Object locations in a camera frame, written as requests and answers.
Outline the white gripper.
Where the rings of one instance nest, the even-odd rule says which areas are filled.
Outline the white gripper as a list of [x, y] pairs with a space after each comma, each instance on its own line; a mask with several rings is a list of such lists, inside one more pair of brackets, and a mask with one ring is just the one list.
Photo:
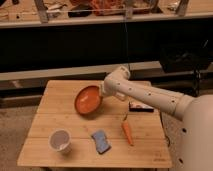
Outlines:
[[100, 83], [99, 95], [103, 98], [114, 96], [115, 92], [108, 88], [104, 82]]

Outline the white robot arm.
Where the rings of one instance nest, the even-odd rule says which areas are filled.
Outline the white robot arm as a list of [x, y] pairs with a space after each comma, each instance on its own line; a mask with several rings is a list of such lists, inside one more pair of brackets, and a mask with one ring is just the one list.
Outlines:
[[116, 68], [101, 82], [101, 96], [130, 96], [182, 121], [176, 171], [213, 171], [213, 95], [192, 97], [129, 78], [125, 66]]

